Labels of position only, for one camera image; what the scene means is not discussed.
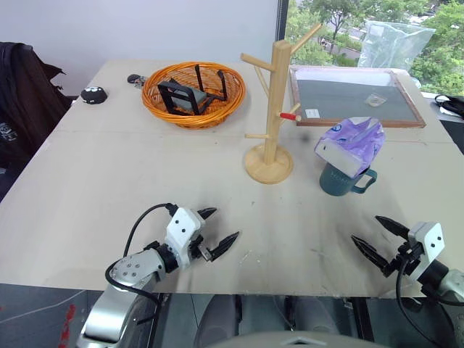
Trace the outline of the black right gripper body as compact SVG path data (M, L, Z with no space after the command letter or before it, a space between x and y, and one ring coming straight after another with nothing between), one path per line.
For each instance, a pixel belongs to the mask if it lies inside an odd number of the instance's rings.
M423 254L423 245L420 242L411 244L409 241L401 244L396 257L390 262L390 272L399 271L402 263L405 263L403 274L410 276L411 273L418 267Z

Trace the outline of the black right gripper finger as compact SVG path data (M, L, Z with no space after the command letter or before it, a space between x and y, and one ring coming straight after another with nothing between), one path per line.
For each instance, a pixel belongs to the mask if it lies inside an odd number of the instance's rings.
M393 273L394 269L392 269L390 263L384 257L382 257L368 242L354 235L351 235L351 240L360 250L361 254L369 261L371 261L386 278Z
M392 220L389 217L384 217L376 215L375 219L389 232L393 233L395 236L399 236L404 240L408 240L408 234L410 229L403 226L401 223L398 223L395 220Z

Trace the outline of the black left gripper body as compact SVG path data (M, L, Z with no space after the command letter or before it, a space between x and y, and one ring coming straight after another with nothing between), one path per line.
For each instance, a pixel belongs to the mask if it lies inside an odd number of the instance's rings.
M211 251L203 245L204 237L199 234L188 247L188 253L191 260L203 258L207 262L212 261Z

